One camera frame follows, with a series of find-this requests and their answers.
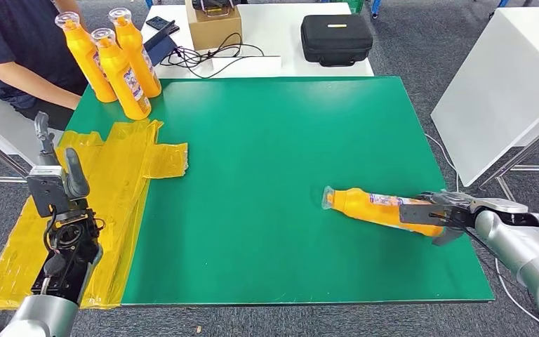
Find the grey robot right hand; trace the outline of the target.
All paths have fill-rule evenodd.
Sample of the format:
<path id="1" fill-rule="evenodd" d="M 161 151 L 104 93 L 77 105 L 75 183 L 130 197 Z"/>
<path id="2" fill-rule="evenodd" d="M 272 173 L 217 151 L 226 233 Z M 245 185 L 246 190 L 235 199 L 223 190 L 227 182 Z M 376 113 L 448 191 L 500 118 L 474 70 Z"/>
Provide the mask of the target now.
<path id="1" fill-rule="evenodd" d="M 433 225 L 444 230 L 432 243 L 444 246 L 461 237 L 475 227 L 475 215 L 470 211 L 470 196 L 461 192 L 422 192 L 418 195 L 421 201 L 428 201 L 425 213 Z"/>

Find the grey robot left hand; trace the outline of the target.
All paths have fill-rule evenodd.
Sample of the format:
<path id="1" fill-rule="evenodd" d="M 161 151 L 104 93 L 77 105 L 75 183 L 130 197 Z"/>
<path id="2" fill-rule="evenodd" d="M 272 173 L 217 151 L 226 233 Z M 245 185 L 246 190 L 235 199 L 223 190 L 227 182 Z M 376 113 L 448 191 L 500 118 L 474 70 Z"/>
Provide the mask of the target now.
<path id="1" fill-rule="evenodd" d="M 34 118 L 34 129 L 39 140 L 40 150 L 38 162 L 42 166 L 61 166 L 54 147 L 54 133 L 48 130 L 48 115 L 38 112 Z M 64 178 L 64 188 L 70 199 L 86 197 L 90 192 L 88 181 L 81 167 L 78 153 L 72 147 L 65 149 L 67 172 Z"/>

